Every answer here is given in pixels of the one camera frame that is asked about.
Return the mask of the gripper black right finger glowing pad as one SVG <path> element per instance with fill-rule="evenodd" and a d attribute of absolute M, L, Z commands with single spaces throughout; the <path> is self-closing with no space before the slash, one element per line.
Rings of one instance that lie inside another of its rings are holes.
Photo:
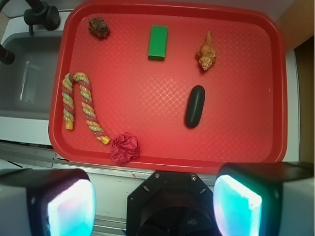
<path fill-rule="evenodd" d="M 313 236 L 314 165 L 224 164 L 214 184 L 213 206 L 223 236 Z"/>

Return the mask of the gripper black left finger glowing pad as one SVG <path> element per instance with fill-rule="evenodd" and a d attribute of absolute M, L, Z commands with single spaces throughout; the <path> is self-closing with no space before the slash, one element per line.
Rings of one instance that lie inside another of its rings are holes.
<path fill-rule="evenodd" d="M 82 169 L 3 169 L 2 236 L 90 236 L 95 187 Z"/>

